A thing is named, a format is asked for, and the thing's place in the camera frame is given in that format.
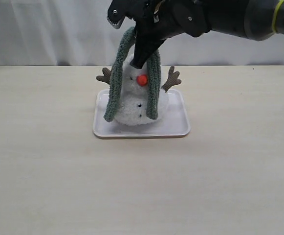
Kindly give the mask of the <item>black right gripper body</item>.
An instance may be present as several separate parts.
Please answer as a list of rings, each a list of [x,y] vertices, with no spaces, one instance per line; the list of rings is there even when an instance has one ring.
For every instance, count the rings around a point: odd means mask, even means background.
[[[200,0],[139,0],[132,13],[135,33],[143,38],[199,37],[211,30]]]

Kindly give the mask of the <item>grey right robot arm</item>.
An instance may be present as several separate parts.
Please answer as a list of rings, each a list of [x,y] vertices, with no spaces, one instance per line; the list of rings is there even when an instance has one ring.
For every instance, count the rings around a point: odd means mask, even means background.
[[[119,29],[125,18],[134,20],[134,57],[143,67],[169,38],[194,38],[210,31],[263,41],[284,35],[284,0],[113,0],[107,20]]]

